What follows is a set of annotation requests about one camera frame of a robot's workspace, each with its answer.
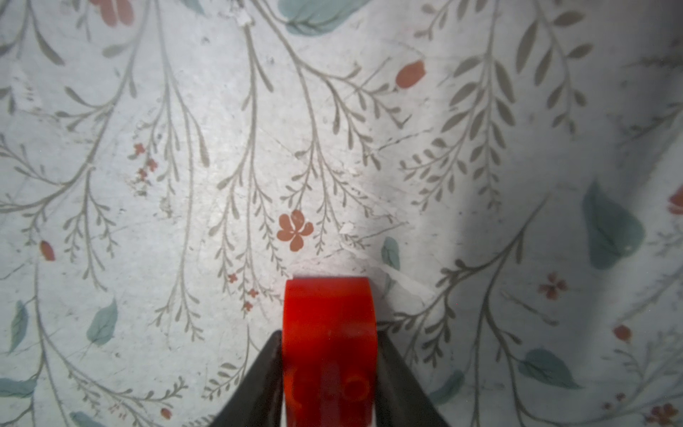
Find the red lego brick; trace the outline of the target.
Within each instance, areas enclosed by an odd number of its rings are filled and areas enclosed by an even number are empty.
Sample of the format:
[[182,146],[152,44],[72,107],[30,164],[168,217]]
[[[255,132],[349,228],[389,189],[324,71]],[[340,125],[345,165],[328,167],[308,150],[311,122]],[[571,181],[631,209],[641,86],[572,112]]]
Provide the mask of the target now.
[[288,280],[282,333],[287,424],[371,425],[378,337],[368,279]]

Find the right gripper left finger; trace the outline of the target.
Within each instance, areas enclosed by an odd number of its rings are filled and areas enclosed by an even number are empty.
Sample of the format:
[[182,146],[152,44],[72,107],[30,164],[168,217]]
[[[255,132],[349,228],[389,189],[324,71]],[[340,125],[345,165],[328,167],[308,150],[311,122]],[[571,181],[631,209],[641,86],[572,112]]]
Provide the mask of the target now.
[[283,405],[282,331],[275,331],[211,427],[278,427]]

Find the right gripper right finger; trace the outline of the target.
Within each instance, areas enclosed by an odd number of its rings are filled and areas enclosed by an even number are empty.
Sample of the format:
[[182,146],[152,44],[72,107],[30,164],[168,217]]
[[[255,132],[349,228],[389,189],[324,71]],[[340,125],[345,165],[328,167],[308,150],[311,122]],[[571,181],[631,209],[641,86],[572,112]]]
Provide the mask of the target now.
[[375,420],[380,427],[448,427],[385,332],[378,333]]

